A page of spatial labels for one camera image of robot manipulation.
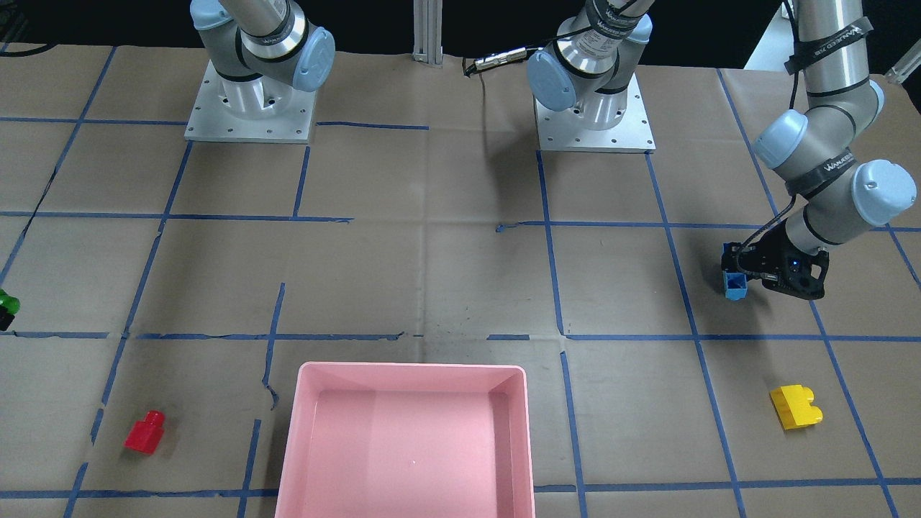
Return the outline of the blue toy block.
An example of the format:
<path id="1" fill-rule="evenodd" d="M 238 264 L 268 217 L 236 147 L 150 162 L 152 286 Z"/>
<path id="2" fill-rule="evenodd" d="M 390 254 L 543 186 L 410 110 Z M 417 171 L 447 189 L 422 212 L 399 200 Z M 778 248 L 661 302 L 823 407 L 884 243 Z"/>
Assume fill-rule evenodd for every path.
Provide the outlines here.
<path id="1" fill-rule="evenodd" d="M 726 299 L 740 301 L 748 294 L 748 277 L 741 272 L 722 272 L 723 291 Z"/>

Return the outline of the yellow toy block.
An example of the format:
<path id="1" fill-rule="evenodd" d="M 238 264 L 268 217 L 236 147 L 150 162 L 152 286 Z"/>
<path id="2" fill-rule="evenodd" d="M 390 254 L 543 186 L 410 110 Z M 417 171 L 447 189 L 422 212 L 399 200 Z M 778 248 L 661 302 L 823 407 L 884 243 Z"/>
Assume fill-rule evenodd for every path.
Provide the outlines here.
<path id="1" fill-rule="evenodd" d="M 781 427 L 786 431 L 815 426 L 825 419 L 822 410 L 813 404 L 815 392 L 808 386 L 780 386 L 769 394 Z"/>

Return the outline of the red toy block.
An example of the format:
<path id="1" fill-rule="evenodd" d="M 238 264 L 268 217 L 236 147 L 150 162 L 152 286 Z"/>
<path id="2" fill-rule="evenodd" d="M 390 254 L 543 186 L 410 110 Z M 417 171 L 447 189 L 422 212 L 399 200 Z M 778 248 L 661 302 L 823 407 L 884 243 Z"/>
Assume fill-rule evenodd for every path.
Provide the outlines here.
<path id="1" fill-rule="evenodd" d="M 164 413 L 158 410 L 148 411 L 144 419 L 135 421 L 124 441 L 125 448 L 142 455 L 154 455 L 164 436 L 164 425 Z"/>

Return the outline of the green toy block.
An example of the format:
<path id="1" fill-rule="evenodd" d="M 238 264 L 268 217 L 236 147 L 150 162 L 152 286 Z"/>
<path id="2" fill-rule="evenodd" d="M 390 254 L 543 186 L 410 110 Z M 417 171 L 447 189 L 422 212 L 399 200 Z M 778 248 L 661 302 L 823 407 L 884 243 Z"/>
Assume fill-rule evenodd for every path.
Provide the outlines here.
<path id="1" fill-rule="evenodd" d="M 3 322 L 14 320 L 14 316 L 19 313 L 21 308 L 21 302 L 17 297 L 13 297 L 9 293 L 1 289 L 0 293 L 1 299 L 1 317 Z"/>

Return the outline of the pink plastic box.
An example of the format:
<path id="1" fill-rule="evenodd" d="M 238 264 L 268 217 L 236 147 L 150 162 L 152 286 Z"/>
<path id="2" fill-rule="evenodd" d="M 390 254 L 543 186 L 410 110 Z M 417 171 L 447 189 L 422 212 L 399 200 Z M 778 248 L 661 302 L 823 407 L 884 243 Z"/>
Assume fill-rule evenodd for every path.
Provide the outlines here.
<path id="1" fill-rule="evenodd" d="M 519 366 L 306 362 L 277 517 L 533 517 Z"/>

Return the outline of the aluminium frame post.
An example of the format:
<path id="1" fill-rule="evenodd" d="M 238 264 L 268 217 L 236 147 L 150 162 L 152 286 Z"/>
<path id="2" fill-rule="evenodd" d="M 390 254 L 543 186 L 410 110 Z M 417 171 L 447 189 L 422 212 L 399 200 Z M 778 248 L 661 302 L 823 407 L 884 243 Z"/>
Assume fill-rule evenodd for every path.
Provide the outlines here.
<path id="1" fill-rule="evenodd" d="M 412 59 L 431 66 L 431 68 L 441 68 L 443 65 L 442 13 L 443 1 L 441 0 L 412 2 L 412 26 L 414 27 Z"/>

